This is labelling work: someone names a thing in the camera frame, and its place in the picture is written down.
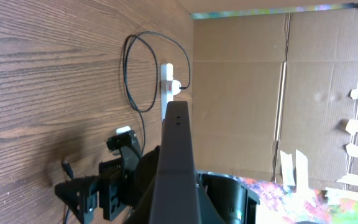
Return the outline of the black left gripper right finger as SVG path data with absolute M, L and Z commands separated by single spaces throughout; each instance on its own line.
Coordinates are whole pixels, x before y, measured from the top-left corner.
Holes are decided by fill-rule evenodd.
M 225 224 L 201 184 L 198 184 L 198 198 L 202 224 Z

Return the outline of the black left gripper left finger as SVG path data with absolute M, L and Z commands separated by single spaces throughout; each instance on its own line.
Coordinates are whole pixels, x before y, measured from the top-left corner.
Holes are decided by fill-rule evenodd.
M 152 208 L 152 200 L 154 196 L 155 179 L 147 187 L 145 194 L 143 194 L 138 206 L 131 213 L 124 224 L 148 224 L 150 219 L 150 211 Z

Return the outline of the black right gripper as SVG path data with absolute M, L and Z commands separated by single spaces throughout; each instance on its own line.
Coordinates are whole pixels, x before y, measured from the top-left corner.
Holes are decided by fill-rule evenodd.
M 126 207 L 135 208 L 141 192 L 135 184 L 135 170 L 141 148 L 133 130 L 117 134 L 106 141 L 110 152 L 119 157 L 99 164 L 99 175 L 67 180 L 55 186 L 55 195 L 73 212 L 81 224 L 94 219 L 94 210 L 103 209 L 103 218 L 113 221 Z

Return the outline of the Samsung Galaxy smartphone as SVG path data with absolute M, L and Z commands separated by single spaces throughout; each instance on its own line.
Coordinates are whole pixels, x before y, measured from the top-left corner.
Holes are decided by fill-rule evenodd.
M 149 223 L 201 223 L 187 101 L 167 104 Z

